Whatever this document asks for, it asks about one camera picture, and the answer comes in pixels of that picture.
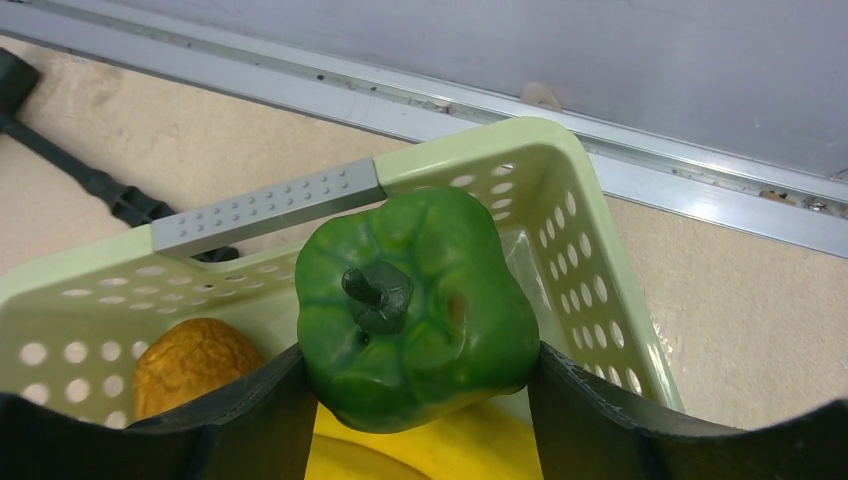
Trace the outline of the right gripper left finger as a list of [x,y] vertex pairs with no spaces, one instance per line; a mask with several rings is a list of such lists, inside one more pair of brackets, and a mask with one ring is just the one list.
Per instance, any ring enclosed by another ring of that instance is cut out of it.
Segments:
[[1,396],[4,479],[302,479],[317,402],[298,346],[217,390],[114,429]]

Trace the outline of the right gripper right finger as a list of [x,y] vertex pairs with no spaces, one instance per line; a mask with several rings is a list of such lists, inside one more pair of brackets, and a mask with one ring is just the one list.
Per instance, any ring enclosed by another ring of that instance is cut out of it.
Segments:
[[528,383],[546,479],[844,479],[847,402],[745,431],[665,408],[543,344]]

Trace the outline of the green bell pepper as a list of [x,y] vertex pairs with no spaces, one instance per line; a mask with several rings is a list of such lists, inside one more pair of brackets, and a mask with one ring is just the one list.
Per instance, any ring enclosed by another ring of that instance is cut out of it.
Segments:
[[297,338],[345,426],[397,433],[522,389],[540,351],[495,222],[450,186],[331,219],[295,267]]

